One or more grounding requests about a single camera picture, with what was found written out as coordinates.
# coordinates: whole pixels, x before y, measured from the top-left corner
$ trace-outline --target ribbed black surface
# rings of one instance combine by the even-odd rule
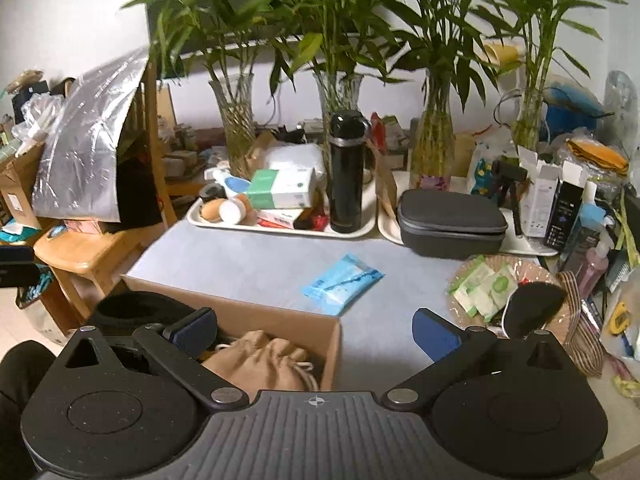
[[[214,416],[187,453],[139,480],[496,478],[450,457],[420,417],[389,412],[369,393],[318,393],[324,403],[314,397],[263,392],[246,410]]]

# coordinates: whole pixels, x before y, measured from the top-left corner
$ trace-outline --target round woven tray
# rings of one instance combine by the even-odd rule
[[[458,280],[460,276],[464,276],[468,272],[469,267],[473,264],[473,261],[474,258],[464,262],[451,280],[451,283]],[[499,270],[505,264],[510,265],[518,282],[521,282],[522,280],[529,280],[530,282],[546,282],[560,286],[558,280],[556,280],[548,270],[543,269],[543,267],[540,267],[533,262],[518,258],[517,256],[495,254],[494,256],[487,256],[484,259],[484,262],[493,270]],[[500,327],[488,326],[479,314],[473,318],[469,317],[465,312],[465,309],[462,308],[453,296],[449,295],[448,298],[449,310],[453,314],[458,326],[462,326],[463,328],[471,325],[486,326],[497,333],[498,337],[505,337]],[[545,328],[556,336],[556,339],[558,339],[560,344],[564,344],[570,330],[570,321],[571,309],[569,307],[568,300],[564,300],[564,303],[560,307],[558,313],[545,325]]]

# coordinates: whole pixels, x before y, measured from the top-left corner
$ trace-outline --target gray zipper case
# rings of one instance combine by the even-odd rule
[[[452,260],[497,253],[507,231],[500,208],[486,197],[433,189],[405,191],[398,223],[412,251]]]

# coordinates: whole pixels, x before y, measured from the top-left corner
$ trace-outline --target wooden chair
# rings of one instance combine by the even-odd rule
[[[162,202],[164,228],[167,229],[175,223],[176,216],[164,182],[156,92],[143,92],[143,86],[145,89],[156,88],[156,69],[151,62],[146,67],[123,129],[132,128],[145,134],[156,192]],[[72,305],[86,319],[91,311],[74,286],[71,275],[91,280],[100,297],[105,297],[115,285],[113,275],[117,267],[134,250],[143,250],[145,241],[151,242],[157,237],[157,230],[152,226],[103,235],[65,231],[53,238],[47,233],[37,241],[34,250],[36,256],[51,267]]]

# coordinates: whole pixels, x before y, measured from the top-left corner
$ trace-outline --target folded cloth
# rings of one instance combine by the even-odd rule
[[[569,332],[564,340],[564,349],[578,370],[587,377],[601,377],[604,366],[604,350],[598,336],[591,329],[582,312],[578,285],[572,272],[556,274],[558,282],[566,290],[571,311]]]
[[[629,168],[628,160],[609,146],[590,139],[571,139],[566,144],[578,158],[594,162],[604,170],[613,170],[621,176],[626,175]]]
[[[262,331],[247,332],[231,345],[218,345],[202,363],[213,373],[245,391],[251,400],[259,390],[314,392],[318,383],[309,373],[306,352],[286,339]]]

